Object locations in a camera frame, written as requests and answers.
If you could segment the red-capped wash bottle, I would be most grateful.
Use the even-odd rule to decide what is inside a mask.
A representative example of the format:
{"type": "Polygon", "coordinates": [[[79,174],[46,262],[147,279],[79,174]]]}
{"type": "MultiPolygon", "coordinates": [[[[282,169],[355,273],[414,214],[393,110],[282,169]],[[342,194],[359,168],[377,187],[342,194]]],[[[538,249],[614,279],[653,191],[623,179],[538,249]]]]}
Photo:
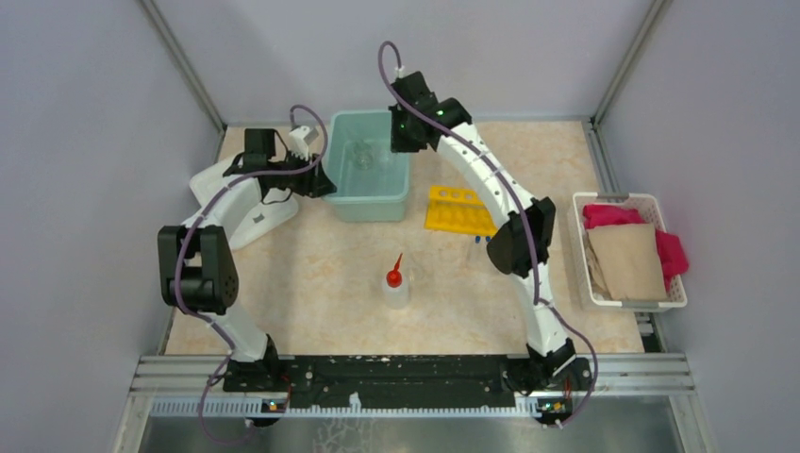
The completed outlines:
{"type": "Polygon", "coordinates": [[[402,259],[403,254],[400,253],[391,270],[387,272],[382,281],[385,303],[395,310],[405,308],[410,301],[409,284],[401,269],[402,259]]]}

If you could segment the clear glass beaker front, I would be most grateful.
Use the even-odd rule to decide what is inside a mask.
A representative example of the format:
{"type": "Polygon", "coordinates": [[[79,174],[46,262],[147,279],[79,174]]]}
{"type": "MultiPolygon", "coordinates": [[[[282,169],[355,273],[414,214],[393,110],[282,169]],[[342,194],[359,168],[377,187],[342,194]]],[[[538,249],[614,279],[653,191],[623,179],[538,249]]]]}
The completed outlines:
{"type": "Polygon", "coordinates": [[[365,141],[353,141],[350,143],[350,158],[355,168],[370,170],[375,163],[374,148],[365,141]]]}

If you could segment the white plastic lid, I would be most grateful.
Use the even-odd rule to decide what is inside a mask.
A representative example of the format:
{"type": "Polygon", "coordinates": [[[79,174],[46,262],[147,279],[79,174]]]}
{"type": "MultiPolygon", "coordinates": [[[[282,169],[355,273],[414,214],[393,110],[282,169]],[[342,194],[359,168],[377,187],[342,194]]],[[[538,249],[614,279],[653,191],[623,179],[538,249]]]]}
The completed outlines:
{"type": "Polygon", "coordinates": [[[220,160],[190,179],[189,186],[200,209],[183,225],[191,227],[200,219],[200,228],[222,227],[230,249],[236,251],[289,221],[299,211],[299,204],[290,191],[271,189],[262,193],[258,181],[249,178],[226,192],[210,213],[204,214],[213,196],[235,179],[224,175],[233,160],[220,160]]]}

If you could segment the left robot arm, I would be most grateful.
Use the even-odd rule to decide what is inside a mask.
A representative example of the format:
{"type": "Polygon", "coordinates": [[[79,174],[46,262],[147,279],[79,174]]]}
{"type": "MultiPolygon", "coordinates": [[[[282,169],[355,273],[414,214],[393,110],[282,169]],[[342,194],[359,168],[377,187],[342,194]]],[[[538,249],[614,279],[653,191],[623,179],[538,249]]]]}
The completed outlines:
{"type": "Polygon", "coordinates": [[[317,198],[337,188],[313,152],[324,130],[295,126],[283,141],[273,128],[247,128],[240,154],[192,177],[199,210],[158,232],[164,302],[213,328],[229,359],[248,363],[245,376],[262,391],[283,377],[273,340],[239,303],[233,253],[285,224],[299,211],[298,197],[317,198]]]}

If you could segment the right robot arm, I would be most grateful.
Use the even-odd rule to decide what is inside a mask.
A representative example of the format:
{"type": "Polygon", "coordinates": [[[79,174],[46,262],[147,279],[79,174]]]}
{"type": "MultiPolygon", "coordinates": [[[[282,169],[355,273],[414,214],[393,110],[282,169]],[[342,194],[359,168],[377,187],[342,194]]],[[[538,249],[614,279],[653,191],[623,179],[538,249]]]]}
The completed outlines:
{"type": "Polygon", "coordinates": [[[391,106],[391,149],[433,149],[458,170],[488,210],[496,228],[487,246],[494,268],[511,278],[525,316],[531,376],[544,389],[567,378],[575,347],[553,312],[549,247],[556,207],[514,178],[486,145],[473,118],[454,98],[437,99],[421,72],[387,81],[391,106]]]}

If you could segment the clear glass beaker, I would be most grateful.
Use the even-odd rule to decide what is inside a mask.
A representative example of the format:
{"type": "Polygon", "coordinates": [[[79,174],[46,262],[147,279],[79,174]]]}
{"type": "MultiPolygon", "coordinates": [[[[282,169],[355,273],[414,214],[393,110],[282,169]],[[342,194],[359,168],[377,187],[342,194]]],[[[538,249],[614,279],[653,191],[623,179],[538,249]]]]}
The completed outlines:
{"type": "Polygon", "coordinates": [[[394,165],[394,158],[396,155],[386,146],[376,146],[372,151],[373,165],[372,169],[375,172],[385,173],[389,172],[394,165]]]}
{"type": "Polygon", "coordinates": [[[350,158],[355,168],[370,170],[375,163],[374,148],[365,141],[353,141],[350,143],[350,158]]]}

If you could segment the yellow test tube rack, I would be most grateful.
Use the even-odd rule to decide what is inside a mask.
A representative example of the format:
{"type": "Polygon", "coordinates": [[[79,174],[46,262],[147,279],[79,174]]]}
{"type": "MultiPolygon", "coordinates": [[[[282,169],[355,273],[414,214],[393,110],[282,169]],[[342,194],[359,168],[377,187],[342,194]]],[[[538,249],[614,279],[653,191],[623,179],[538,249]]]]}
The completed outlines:
{"type": "Polygon", "coordinates": [[[424,227],[489,238],[498,229],[475,191],[437,185],[429,189],[424,227]]]}

